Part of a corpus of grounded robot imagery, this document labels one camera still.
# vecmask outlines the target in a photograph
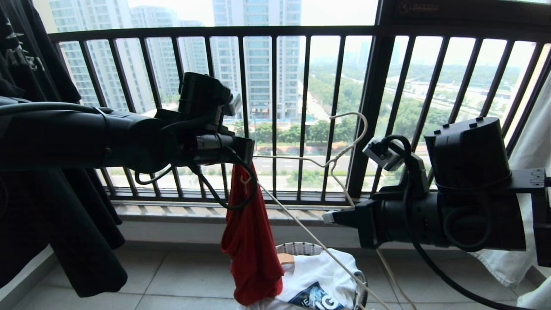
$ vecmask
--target hazy sky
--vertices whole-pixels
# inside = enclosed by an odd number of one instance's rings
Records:
[[[214,25],[212,1],[210,0],[128,0],[130,7],[161,6],[173,9],[179,19],[200,20],[205,26]],[[302,25],[373,25],[377,0],[302,0]],[[359,52],[366,37],[347,38],[346,51]],[[417,38],[412,63],[432,64],[436,60],[441,38]],[[445,65],[468,62],[474,39],[452,38],[445,58]],[[397,39],[397,48],[403,57],[407,38]],[[477,64],[497,65],[505,47],[505,41],[485,40]],[[510,66],[525,66],[530,59],[533,46],[518,42],[511,54]],[[336,57],[338,38],[312,38],[311,57]]]

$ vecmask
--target tiled floor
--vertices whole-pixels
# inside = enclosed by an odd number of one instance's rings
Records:
[[[445,285],[407,250],[385,251],[386,257],[405,293],[418,310],[488,309]],[[516,304],[518,294],[535,289],[524,281],[518,289],[501,286],[476,259],[456,251],[429,253],[436,263],[458,283],[489,299]],[[118,293],[79,298],[58,266],[34,288],[14,310],[172,310],[235,309],[234,282],[229,260],[224,254],[117,251],[128,273],[128,283]],[[395,291],[373,252],[356,256],[357,265],[368,277],[370,288],[393,310],[410,310]],[[368,309],[383,309],[370,296]]]

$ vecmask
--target metal railing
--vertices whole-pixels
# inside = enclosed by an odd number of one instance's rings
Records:
[[[435,93],[436,84],[438,82],[440,72],[442,70],[442,64],[446,56],[447,48],[449,46],[450,39],[452,37],[466,37],[474,38],[474,46],[471,56],[466,66],[466,70],[461,81],[461,85],[458,90],[458,95],[451,109],[449,122],[455,122],[459,114],[460,108],[464,101],[467,87],[471,80],[477,59],[482,47],[484,39],[502,39],[506,40],[505,50],[501,56],[498,69],[488,90],[488,95],[484,101],[484,105],[480,110],[480,116],[486,116],[490,111],[492,102],[498,90],[498,86],[503,77],[505,67],[511,55],[513,45],[516,41],[531,41],[535,43],[533,54],[530,56],[526,72],[518,87],[518,92],[514,97],[511,109],[507,114],[503,123],[504,136],[511,130],[513,133],[506,145],[507,153],[510,155],[514,149],[520,133],[522,132],[527,118],[533,109],[534,103],[538,98],[539,92],[549,75],[551,54],[547,51],[545,55],[545,62],[539,73],[536,83],[530,94],[526,107],[521,111],[519,121],[516,126],[513,127],[513,119],[519,113],[521,106],[521,100],[525,96],[536,64],[540,59],[540,56],[544,50],[544,44],[551,42],[551,30],[550,27],[541,26],[538,23],[534,25],[527,25],[522,23],[522,19],[517,19],[516,22],[502,22],[501,20],[484,20],[478,18],[477,15],[469,20],[466,16],[458,16],[457,19],[449,17],[444,22],[439,19],[436,14],[434,17],[424,16],[423,19],[415,19],[412,16],[405,14],[402,16],[397,13],[397,8],[391,1],[381,1],[379,5],[379,13],[377,15],[376,25],[373,26],[247,26],[247,27],[200,27],[200,28],[145,28],[145,29],[114,29],[114,30],[94,30],[94,31],[79,31],[72,33],[55,33],[50,34],[51,41],[57,45],[58,51],[61,53],[59,43],[67,41],[77,41],[80,44],[85,63],[90,74],[91,82],[94,86],[95,93],[98,97],[101,106],[107,106],[104,94],[102,93],[101,86],[98,81],[96,70],[92,62],[90,51],[88,49],[87,41],[89,40],[108,40],[111,48],[113,60],[115,62],[116,71],[118,73],[123,94],[126,98],[128,110],[134,112],[136,109],[130,96],[130,90],[128,87],[128,81],[121,63],[121,55],[118,51],[116,40],[133,38],[138,39],[142,49],[143,58],[145,60],[145,68],[148,75],[149,84],[151,86],[153,100],[156,107],[161,107],[161,99],[159,90],[157,87],[155,74],[153,72],[152,60],[148,50],[148,44],[146,39],[166,37],[172,40],[172,46],[174,49],[174,55],[176,60],[177,72],[180,80],[183,77],[183,68],[180,55],[180,47],[178,38],[185,37],[203,37],[206,46],[206,55],[208,62],[209,74],[214,76],[213,68],[213,56],[210,46],[210,38],[214,36],[234,36],[237,37],[239,44],[239,70],[241,73],[241,92],[243,99],[243,123],[245,137],[249,137],[249,108],[247,106],[247,86],[245,75],[245,55],[244,55],[244,37],[248,36],[269,36],[272,38],[272,95],[273,98],[277,98],[277,38],[280,36],[303,36],[306,38],[305,57],[304,57],[304,81],[303,81],[303,98],[302,98],[302,115],[301,115],[301,133],[300,133],[300,148],[299,155],[305,154],[305,124],[306,124],[306,107],[309,82],[309,70],[310,70],[310,49],[311,39],[313,36],[339,36],[339,49],[337,57],[337,67],[335,75],[335,84],[333,92],[333,102],[331,108],[331,114],[337,113],[338,97],[339,97],[339,85],[343,69],[344,47],[347,36],[372,36],[370,56],[368,59],[368,65],[366,68],[366,74],[363,85],[363,95],[360,103],[359,111],[364,114],[371,126],[368,128],[368,133],[364,140],[357,146],[350,159],[350,165],[348,168],[348,190],[352,197],[359,198],[363,195],[369,195],[371,192],[377,190],[379,181],[381,178],[381,169],[377,169],[375,173],[375,180],[373,182],[372,190],[369,192],[363,192],[363,180],[367,167],[367,159],[362,154],[361,150],[366,145],[367,141],[371,139],[375,133],[375,124],[379,117],[379,111],[381,109],[381,99],[385,90],[386,76],[391,62],[391,55],[395,43],[396,36],[408,36],[409,41],[406,48],[403,65],[401,68],[399,80],[396,88],[396,95],[393,100],[392,108],[390,111],[390,117],[386,124],[386,134],[392,133],[393,127],[398,114],[398,108],[401,102],[402,93],[404,91],[404,85],[406,82],[406,75],[408,73],[409,65],[412,59],[412,53],[415,45],[415,40],[418,36],[439,36],[442,38],[440,51],[438,53],[434,70],[429,82],[428,91],[426,93],[425,100],[422,105],[421,113],[419,115],[418,122],[415,127],[415,131],[412,139],[412,147],[415,150],[417,147],[422,130],[425,125],[427,115],[429,113],[431,102]],[[511,7],[515,9],[519,3],[500,3],[499,9],[508,12]],[[548,7],[538,6],[532,4],[522,4],[522,8],[525,9],[527,15],[530,12],[545,11]],[[277,110],[272,109],[272,152],[277,155]],[[331,120],[329,125],[329,137],[327,145],[326,159],[329,160],[332,150],[333,135],[335,129],[335,121]],[[362,130],[362,124],[357,124],[356,135]],[[283,203],[294,205],[343,205],[345,204],[342,194],[332,193],[327,191],[327,178],[328,168],[325,169],[323,174],[323,185],[321,191],[307,192],[302,191],[302,171],[303,163],[299,163],[298,174],[298,189],[296,192],[278,191],[277,190],[277,162],[273,159],[272,165],[272,186],[273,191],[277,194],[278,198]],[[175,190],[159,189],[157,183],[153,183],[153,189],[138,189],[133,181],[131,171],[124,169],[124,173],[129,183],[127,188],[117,188],[113,185],[110,179],[109,173],[106,169],[101,169],[101,173],[105,179],[107,189],[110,193],[110,197],[114,200],[159,200],[159,201],[189,201],[189,202],[202,202],[213,201],[213,198],[206,193],[203,188],[203,184],[200,184],[200,193],[197,191],[186,191],[181,187],[178,171],[173,169],[174,181],[176,184]],[[228,181],[226,179],[225,166],[222,165],[222,175],[224,180],[224,192],[226,197],[228,195]],[[433,178],[432,170],[429,172],[429,179]]]

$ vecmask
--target white laundry basket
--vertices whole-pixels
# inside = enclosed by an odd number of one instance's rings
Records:
[[[319,255],[321,254],[324,249],[314,243],[310,242],[288,242],[284,244],[280,244],[275,247],[277,253],[287,253],[291,255]],[[358,279],[360,279],[365,286],[368,285],[367,280],[365,279],[365,276],[363,272],[357,271],[354,274]],[[356,285],[356,297],[354,299],[354,310],[361,309],[360,304],[362,306],[366,306],[368,301],[368,293],[360,286]]]

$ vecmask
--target red cloth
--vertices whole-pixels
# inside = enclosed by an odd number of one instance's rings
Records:
[[[230,205],[237,205],[249,196],[254,182],[246,185],[241,182],[248,178],[249,174],[242,166],[234,165]],[[231,258],[235,300],[248,306],[281,293],[284,271],[277,258],[260,186],[257,186],[254,199],[243,209],[228,210],[226,222],[228,225],[222,236],[221,248]]]

